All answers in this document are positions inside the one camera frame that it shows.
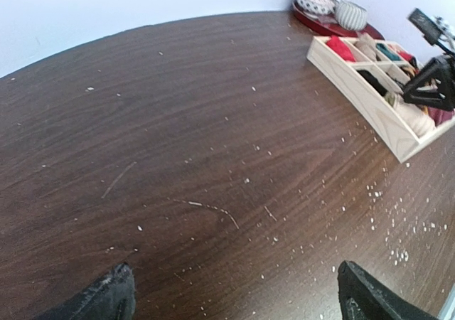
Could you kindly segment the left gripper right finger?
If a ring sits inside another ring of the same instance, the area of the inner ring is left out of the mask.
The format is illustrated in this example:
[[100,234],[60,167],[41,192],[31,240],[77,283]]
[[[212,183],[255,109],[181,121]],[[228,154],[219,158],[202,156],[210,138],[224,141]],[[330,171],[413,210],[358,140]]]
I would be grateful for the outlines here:
[[406,302],[354,261],[338,268],[338,300],[343,319],[433,319]]

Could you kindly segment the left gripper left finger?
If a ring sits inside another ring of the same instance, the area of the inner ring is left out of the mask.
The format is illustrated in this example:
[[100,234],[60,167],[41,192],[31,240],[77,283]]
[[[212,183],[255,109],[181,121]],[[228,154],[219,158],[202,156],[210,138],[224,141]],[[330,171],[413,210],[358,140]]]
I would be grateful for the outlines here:
[[132,319],[136,310],[135,281],[126,263],[113,267],[82,291],[36,319]]

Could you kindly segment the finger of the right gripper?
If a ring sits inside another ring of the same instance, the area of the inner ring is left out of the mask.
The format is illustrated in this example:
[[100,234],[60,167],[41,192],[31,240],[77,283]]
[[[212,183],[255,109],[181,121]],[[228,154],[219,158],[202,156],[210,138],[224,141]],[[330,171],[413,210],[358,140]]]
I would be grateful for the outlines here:
[[408,104],[454,110],[454,58],[432,58],[402,91]]

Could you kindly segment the beige striped long sock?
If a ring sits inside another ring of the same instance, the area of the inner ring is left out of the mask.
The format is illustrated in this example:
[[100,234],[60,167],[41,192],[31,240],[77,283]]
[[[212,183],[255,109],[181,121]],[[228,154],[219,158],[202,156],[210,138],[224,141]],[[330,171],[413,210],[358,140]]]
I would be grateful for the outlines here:
[[404,102],[400,94],[387,92],[384,99],[418,137],[436,129],[435,122],[429,115],[416,105]]

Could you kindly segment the black sock white stripes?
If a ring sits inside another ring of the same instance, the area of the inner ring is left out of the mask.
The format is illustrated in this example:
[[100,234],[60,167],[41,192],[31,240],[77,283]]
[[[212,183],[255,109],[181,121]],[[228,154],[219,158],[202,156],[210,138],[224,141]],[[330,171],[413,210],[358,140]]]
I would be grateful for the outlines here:
[[387,89],[371,72],[367,70],[358,70],[358,74],[361,75],[378,92],[381,97],[386,96]]

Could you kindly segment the argyle patterned rolled sock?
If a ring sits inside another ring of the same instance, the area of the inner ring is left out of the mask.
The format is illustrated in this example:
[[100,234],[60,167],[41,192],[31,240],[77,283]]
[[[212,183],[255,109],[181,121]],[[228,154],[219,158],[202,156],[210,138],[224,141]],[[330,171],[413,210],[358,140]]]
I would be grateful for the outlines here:
[[403,65],[400,69],[411,80],[419,74],[419,72],[422,68],[423,68],[423,65],[421,65],[415,57],[411,57],[407,61],[407,64]]

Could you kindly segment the maroon rolled sock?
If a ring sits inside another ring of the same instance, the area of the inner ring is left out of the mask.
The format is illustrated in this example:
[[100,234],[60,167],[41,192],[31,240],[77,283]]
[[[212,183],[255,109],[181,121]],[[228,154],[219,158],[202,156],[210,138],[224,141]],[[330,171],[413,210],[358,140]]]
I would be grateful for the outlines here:
[[427,108],[428,115],[433,119],[435,126],[438,127],[440,124],[449,121],[454,116],[454,111],[446,111],[433,107]]

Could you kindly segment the red patterned rolled sock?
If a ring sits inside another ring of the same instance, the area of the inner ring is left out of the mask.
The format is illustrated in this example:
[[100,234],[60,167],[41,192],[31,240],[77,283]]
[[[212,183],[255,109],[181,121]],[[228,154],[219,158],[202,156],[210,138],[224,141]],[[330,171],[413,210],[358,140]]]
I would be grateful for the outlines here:
[[410,53],[407,53],[405,51],[399,51],[398,52],[399,56],[401,56],[402,58],[404,58],[408,63],[410,63],[411,65],[413,66],[417,66],[417,60],[416,58],[410,54]]

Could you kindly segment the dark teal rolled sock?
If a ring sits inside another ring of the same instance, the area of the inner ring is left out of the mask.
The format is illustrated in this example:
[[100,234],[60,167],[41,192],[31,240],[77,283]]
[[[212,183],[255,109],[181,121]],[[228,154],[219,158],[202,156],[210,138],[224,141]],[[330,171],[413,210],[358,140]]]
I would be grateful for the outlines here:
[[402,60],[398,54],[391,52],[384,43],[377,43],[376,48],[391,61]]

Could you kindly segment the wooden compartment box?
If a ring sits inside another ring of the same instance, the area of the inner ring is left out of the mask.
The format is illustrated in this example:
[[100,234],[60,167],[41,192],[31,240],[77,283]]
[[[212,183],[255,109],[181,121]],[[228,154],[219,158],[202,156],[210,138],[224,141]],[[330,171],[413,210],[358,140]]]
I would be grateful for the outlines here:
[[[328,36],[315,36],[311,42],[307,59],[313,63],[362,114],[370,126],[378,133],[389,150],[399,162],[410,159],[419,151],[429,146],[436,139],[454,128],[454,118],[440,124],[433,132],[418,137],[393,108],[361,76],[358,70],[371,72],[388,92],[401,93],[401,87],[410,79],[400,69],[407,61],[391,61],[378,49],[380,61],[374,62],[363,55],[356,47],[357,38],[341,37],[352,51],[355,62],[344,61],[327,45]],[[405,51],[394,41],[376,40],[384,43],[388,49],[398,54]]]

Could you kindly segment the tan rolled sock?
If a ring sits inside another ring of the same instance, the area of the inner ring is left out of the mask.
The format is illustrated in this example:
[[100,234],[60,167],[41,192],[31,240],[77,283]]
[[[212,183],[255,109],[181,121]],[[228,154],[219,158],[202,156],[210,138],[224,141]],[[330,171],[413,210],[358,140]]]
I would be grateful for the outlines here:
[[362,33],[355,43],[355,47],[368,59],[374,62],[380,61],[380,57],[376,52],[376,42],[368,33]]

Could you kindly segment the grey striped cup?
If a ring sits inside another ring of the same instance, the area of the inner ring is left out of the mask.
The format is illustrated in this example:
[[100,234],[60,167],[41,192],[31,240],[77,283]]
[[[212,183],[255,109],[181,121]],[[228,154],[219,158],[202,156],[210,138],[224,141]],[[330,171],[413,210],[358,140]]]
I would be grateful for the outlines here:
[[351,1],[339,1],[335,6],[335,20],[348,31],[361,31],[368,24],[368,12]]

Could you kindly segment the red round plate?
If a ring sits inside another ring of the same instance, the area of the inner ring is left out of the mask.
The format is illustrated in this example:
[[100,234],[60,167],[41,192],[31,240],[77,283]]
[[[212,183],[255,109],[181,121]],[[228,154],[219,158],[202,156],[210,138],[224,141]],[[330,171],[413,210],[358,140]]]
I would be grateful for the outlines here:
[[297,1],[294,0],[292,3],[294,16],[307,28],[312,30],[316,35],[320,36],[339,36],[339,37],[350,37],[357,38],[362,33],[369,34],[373,39],[384,40],[383,35],[369,23],[367,26],[360,31],[349,31],[344,29],[338,23],[332,14],[327,16],[317,16],[316,18],[310,17],[304,13],[304,10],[298,5]]

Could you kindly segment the white dotted bowl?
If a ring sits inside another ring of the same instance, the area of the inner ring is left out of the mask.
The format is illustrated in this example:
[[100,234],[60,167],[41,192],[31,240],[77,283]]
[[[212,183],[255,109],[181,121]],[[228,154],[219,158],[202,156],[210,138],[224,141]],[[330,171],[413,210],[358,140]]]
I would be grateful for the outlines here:
[[305,12],[314,15],[329,15],[335,8],[332,0],[297,0],[297,4]]

